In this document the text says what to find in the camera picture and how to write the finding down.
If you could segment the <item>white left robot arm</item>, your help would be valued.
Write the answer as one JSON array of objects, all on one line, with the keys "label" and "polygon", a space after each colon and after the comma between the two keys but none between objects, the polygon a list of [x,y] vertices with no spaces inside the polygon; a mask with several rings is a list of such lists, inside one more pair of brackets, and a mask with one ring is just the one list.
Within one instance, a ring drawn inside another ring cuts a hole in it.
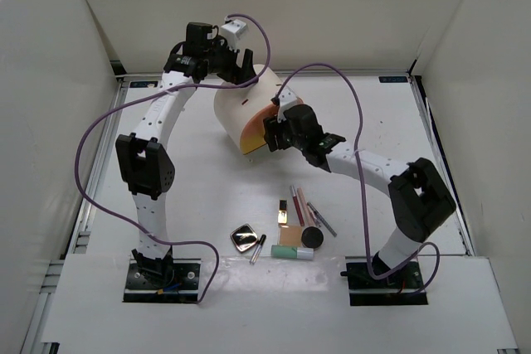
[{"label": "white left robot arm", "polygon": [[190,22],[184,43],[176,45],[163,67],[160,97],[134,131],[115,142],[119,170],[134,199],[138,223],[143,227],[139,245],[132,251],[139,264],[147,264],[146,278],[156,287],[173,282],[165,216],[166,193],[173,184],[174,165],[166,152],[169,136],[197,84],[214,74],[228,84],[240,85],[255,77],[252,53],[237,60],[238,41],[247,26],[241,20],[221,27]]}]

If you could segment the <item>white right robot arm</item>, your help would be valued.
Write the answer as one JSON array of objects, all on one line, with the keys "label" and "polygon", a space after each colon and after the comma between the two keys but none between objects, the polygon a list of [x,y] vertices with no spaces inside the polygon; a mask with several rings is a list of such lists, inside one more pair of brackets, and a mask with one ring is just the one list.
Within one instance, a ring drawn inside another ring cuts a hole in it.
[{"label": "white right robot arm", "polygon": [[310,165],[356,179],[362,191],[372,187],[388,196],[396,227],[376,254],[366,253],[369,275],[382,287],[390,288],[402,278],[402,268],[456,210],[430,160],[399,162],[361,150],[346,138],[323,131],[307,104],[287,109],[283,120],[271,116],[263,124],[272,152],[296,148]]}]

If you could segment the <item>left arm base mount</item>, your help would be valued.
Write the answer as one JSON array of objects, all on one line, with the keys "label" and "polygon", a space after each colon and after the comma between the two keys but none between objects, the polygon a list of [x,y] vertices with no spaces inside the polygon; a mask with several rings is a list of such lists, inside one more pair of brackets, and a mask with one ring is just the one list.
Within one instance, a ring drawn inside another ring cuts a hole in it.
[{"label": "left arm base mount", "polygon": [[132,251],[124,284],[124,303],[196,303],[199,293],[200,259],[150,259]]}]

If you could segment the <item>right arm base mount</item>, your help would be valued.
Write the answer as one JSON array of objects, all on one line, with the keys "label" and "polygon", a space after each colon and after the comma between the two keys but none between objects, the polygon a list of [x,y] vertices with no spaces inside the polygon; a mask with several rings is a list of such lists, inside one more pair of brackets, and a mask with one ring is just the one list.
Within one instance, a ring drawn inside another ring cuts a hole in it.
[{"label": "right arm base mount", "polygon": [[340,272],[348,283],[351,307],[424,306],[428,304],[426,292],[416,291],[424,286],[421,269],[417,261],[410,262],[403,269],[386,279],[373,279],[365,262],[346,264]]}]

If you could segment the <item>mint green tube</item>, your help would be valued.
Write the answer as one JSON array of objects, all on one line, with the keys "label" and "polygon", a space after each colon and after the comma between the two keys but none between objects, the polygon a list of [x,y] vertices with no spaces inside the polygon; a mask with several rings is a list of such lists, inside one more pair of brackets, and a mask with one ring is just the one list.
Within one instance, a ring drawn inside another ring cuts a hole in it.
[{"label": "mint green tube", "polygon": [[311,261],[314,259],[314,250],[311,248],[272,245],[270,255],[277,259],[297,259]]}]

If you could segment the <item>orange plastic drawer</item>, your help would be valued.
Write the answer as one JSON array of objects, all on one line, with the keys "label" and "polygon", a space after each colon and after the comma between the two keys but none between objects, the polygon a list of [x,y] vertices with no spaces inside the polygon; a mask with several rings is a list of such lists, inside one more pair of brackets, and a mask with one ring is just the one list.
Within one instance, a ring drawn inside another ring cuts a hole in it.
[{"label": "orange plastic drawer", "polygon": [[243,111],[242,129],[239,138],[239,149],[247,155],[266,144],[264,140],[265,128],[263,121],[269,117],[276,117],[279,106],[270,100],[245,99],[241,104]]}]

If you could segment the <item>black square compact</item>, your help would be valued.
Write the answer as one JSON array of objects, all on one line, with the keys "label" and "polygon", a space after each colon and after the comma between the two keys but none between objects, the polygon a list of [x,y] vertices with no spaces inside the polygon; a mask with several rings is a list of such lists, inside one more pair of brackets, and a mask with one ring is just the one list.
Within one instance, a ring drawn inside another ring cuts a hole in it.
[{"label": "black square compact", "polygon": [[245,253],[254,247],[259,237],[249,224],[241,225],[230,234],[231,242],[239,253]]}]

